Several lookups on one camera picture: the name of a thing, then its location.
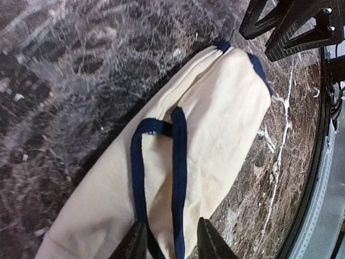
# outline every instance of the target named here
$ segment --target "black plastic bracket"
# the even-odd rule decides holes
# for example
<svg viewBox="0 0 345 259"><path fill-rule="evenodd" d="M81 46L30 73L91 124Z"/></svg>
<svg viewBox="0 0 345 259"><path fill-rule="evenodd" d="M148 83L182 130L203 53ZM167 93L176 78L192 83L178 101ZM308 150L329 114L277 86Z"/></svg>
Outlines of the black plastic bracket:
<svg viewBox="0 0 345 259"><path fill-rule="evenodd" d="M344 40L345 0L280 0L258 21L266 3L250 1L239 31L245 39L254 39L275 28L266 44L265 54L270 61ZM311 18L316 20L315 28L292 38Z"/></svg>

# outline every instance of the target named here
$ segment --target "black mechanical part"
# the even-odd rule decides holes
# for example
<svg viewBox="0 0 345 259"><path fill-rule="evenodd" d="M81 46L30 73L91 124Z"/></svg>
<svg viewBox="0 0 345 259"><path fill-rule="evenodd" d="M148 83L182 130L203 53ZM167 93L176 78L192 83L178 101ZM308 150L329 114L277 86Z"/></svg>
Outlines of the black mechanical part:
<svg viewBox="0 0 345 259"><path fill-rule="evenodd" d="M263 19L258 20L267 0L251 0L240 26L246 39L253 39L275 28L265 54L277 61L303 50L341 43L344 40L345 0L284 0ZM315 18L314 29L299 36L294 34Z"/></svg>
<svg viewBox="0 0 345 259"><path fill-rule="evenodd" d="M345 81L345 56L330 59L327 69L332 75L333 84Z"/></svg>
<svg viewBox="0 0 345 259"><path fill-rule="evenodd" d="M146 225L136 221L109 259L146 259Z"/></svg>
<svg viewBox="0 0 345 259"><path fill-rule="evenodd" d="M209 220L199 219L197 237L200 259L238 259ZM109 259L145 259L146 254L146 226L136 221Z"/></svg>
<svg viewBox="0 0 345 259"><path fill-rule="evenodd" d="M200 259L238 259L209 220L198 222L198 253Z"/></svg>

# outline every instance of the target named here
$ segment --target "cable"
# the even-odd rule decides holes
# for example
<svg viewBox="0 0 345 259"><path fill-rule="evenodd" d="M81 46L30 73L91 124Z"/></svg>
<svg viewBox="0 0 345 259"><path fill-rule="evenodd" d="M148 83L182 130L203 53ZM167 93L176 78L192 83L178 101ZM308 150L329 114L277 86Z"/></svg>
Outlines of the cable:
<svg viewBox="0 0 345 259"><path fill-rule="evenodd" d="M335 45L335 57L336 58L338 57L338 46L339 46L339 44Z"/></svg>

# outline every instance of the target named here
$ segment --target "cream canvas bag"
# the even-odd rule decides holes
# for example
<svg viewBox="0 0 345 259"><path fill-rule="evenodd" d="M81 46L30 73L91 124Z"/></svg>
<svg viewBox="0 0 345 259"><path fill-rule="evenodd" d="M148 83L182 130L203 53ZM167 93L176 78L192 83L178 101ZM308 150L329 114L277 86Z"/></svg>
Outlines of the cream canvas bag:
<svg viewBox="0 0 345 259"><path fill-rule="evenodd" d="M135 220L148 258L183 259L229 192L271 103L258 59L198 53L130 121L71 195L36 259L108 259Z"/></svg>

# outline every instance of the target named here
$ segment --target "brown marble countertop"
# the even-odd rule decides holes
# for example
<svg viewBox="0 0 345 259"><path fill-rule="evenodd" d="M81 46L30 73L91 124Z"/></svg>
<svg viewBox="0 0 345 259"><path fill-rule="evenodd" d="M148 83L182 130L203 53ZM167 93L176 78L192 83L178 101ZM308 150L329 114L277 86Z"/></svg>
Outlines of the brown marble countertop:
<svg viewBox="0 0 345 259"><path fill-rule="evenodd" d="M269 62L269 33L252 41L238 33L248 3L0 1L0 258L34 258L102 151L171 75L219 39L256 54L274 94L211 220L240 258L274 257L309 165L319 58L307 51Z"/></svg>

